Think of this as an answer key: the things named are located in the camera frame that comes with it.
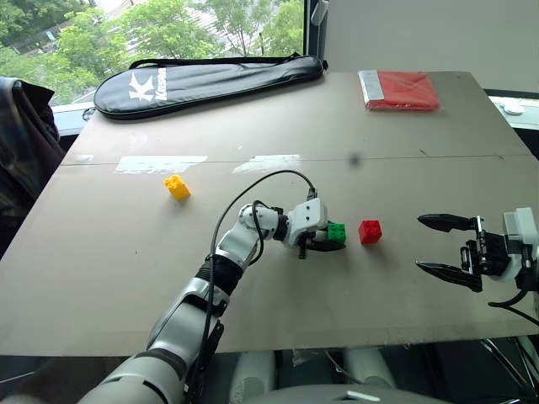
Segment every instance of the black cable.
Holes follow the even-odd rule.
[[[527,321],[533,322],[536,326],[539,327],[539,321],[538,321],[538,320],[536,320],[536,319],[533,318],[532,316],[528,316],[526,313],[523,313],[523,312],[520,311],[520,310],[515,309],[514,307],[511,307],[511,306],[500,306],[499,308],[500,308],[500,309],[505,309],[505,310],[510,311],[510,312],[512,312],[512,313],[515,313],[515,314],[521,316],[522,318],[525,318]]]
[[[248,191],[250,191],[252,188],[254,188],[256,185],[258,185],[259,183],[261,183],[265,179],[267,179],[269,177],[273,177],[274,175],[283,174],[283,173],[295,174],[295,175],[303,178],[305,180],[305,182],[309,185],[309,194],[316,193],[316,190],[315,190],[314,186],[312,185],[311,180],[309,178],[307,178],[307,176],[305,174],[302,174],[302,173],[300,173],[300,172],[298,172],[296,170],[274,171],[272,173],[264,175],[262,178],[257,179],[254,183],[252,183],[244,191],[242,191],[236,198],[234,198],[234,200],[230,204],[228,204],[226,209],[222,212],[221,217],[219,217],[219,220],[217,221],[216,228],[214,229],[213,235],[211,236],[211,244],[210,244],[210,276],[209,276],[209,280],[208,280],[208,284],[209,284],[208,305],[207,305],[206,312],[205,312],[204,331],[202,333],[202,340],[200,342],[199,356],[198,356],[198,358],[197,358],[197,360],[195,362],[195,367],[193,369],[193,374],[191,375],[191,383],[196,381],[200,371],[202,370],[202,368],[201,368],[201,359],[200,358],[202,358],[204,356],[205,347],[206,347],[206,341],[208,340],[208,336],[209,336],[209,333],[210,333],[211,308],[213,306],[213,292],[214,292],[214,286],[215,286],[215,280],[214,280],[214,276],[213,276],[214,275],[214,265],[215,265],[214,256],[215,256],[215,253],[216,253],[217,234],[219,233],[219,228],[221,227],[221,223],[225,219],[225,216],[227,215],[228,211]],[[192,394],[188,394],[186,401],[189,403],[189,401],[191,399],[192,399]]]
[[[520,290],[519,293],[516,294],[516,296],[512,299],[506,300],[506,301],[500,301],[500,303],[495,301],[490,301],[488,305],[490,307],[509,307],[516,305],[519,301],[524,299],[526,297],[526,294],[528,293],[528,290]]]
[[[264,235],[262,234],[262,229],[260,229],[259,216],[257,215],[257,211],[256,211],[257,205],[262,205],[265,208],[268,207],[263,202],[260,202],[259,200],[255,200],[252,204],[251,210],[253,211],[254,227],[256,228],[256,232],[259,234],[260,247],[259,247],[259,253],[257,254],[256,258],[254,258],[253,261],[249,263],[249,266],[256,263],[260,259],[260,257],[262,257],[262,253],[264,252]]]

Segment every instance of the white logo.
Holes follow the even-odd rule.
[[[135,73],[131,73],[131,81],[129,83],[135,91],[129,92],[131,99],[138,98],[139,101],[145,99],[146,101],[152,101],[154,94],[147,94],[148,91],[155,90],[153,86],[153,76],[150,76],[144,84],[140,84],[135,77]],[[157,90],[155,90],[155,99],[162,101],[167,100],[167,69],[165,67],[159,67],[157,69]]]

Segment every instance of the red cloth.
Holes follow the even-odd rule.
[[[427,73],[378,71],[384,99],[367,102],[369,109],[434,111],[440,107]]]

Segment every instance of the wall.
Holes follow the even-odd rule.
[[[331,0],[331,71],[465,70],[539,92],[539,0]]]

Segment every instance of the robotic hand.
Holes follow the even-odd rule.
[[[208,365],[215,352],[224,329],[218,319],[247,266],[261,255],[264,239],[299,247],[300,258],[305,258],[307,248],[344,248],[342,244],[315,239],[316,232],[327,225],[326,206],[316,197],[313,187],[308,201],[287,215],[259,201],[245,205],[236,224],[217,244],[215,253],[206,258],[197,275],[157,322],[147,350],[127,359],[80,402],[181,403],[185,382],[188,380],[191,393],[196,374]],[[253,260],[259,244],[259,256]]]
[[[531,208],[505,212],[504,235],[485,231],[484,219],[481,216],[466,218],[433,214],[422,215],[418,220],[435,230],[445,232],[451,229],[472,230],[476,236],[476,240],[468,240],[461,248],[461,268],[444,263],[416,261],[416,264],[428,274],[446,282],[466,286],[474,292],[483,290],[481,275],[487,275],[500,282],[514,279],[516,287],[520,289],[517,296],[506,302],[489,303],[492,307],[503,307],[513,312],[515,309],[511,306],[522,300],[528,291],[539,291],[537,267],[539,234]]]

